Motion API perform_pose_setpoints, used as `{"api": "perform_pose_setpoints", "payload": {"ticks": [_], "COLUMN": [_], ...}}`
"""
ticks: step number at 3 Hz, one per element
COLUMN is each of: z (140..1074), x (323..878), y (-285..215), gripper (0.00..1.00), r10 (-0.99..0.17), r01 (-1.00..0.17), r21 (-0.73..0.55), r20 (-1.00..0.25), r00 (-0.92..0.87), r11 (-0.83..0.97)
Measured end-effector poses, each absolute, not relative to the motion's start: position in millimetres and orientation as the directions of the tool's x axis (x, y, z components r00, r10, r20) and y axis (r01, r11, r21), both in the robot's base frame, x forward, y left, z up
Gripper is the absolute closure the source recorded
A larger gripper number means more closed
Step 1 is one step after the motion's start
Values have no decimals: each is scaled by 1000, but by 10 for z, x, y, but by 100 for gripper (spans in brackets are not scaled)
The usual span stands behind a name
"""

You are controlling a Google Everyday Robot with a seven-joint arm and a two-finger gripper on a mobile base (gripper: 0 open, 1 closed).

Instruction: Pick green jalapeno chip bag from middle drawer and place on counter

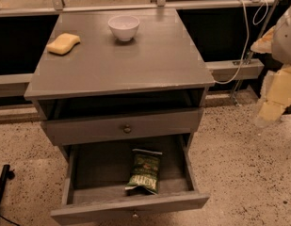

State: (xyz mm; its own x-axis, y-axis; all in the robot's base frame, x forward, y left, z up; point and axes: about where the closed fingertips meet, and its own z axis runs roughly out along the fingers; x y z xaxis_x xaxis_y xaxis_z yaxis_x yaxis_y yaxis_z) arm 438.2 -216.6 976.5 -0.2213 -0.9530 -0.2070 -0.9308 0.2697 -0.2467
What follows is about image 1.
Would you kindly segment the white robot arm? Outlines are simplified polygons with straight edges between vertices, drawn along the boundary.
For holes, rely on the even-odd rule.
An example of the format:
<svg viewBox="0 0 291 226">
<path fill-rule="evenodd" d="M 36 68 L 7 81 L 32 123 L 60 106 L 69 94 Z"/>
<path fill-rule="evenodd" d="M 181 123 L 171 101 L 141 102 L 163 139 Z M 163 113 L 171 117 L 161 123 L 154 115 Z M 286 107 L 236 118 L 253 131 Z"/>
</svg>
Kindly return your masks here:
<svg viewBox="0 0 291 226">
<path fill-rule="evenodd" d="M 277 72 L 268 72 L 261 88 L 258 113 L 254 120 L 257 127 L 277 121 L 291 105 L 291 6 L 267 33 L 258 39 L 251 50 L 271 54 L 283 66 Z"/>
</svg>

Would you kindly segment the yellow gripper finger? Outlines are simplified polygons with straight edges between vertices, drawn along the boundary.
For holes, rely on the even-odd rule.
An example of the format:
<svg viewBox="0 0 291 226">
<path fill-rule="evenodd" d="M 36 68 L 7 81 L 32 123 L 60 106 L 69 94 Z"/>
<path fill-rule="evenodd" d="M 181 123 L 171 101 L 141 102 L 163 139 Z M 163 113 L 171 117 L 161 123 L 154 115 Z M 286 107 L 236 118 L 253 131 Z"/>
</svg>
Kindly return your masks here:
<svg viewBox="0 0 291 226">
<path fill-rule="evenodd" d="M 251 50 L 259 54 L 271 54 L 271 44 L 273 40 L 275 27 L 272 26 L 260 39 L 258 39 L 252 46 Z"/>
<path fill-rule="evenodd" d="M 291 105 L 291 65 L 283 65 L 277 72 L 268 71 L 260 94 L 254 124 L 263 128 L 277 121 Z"/>
</svg>

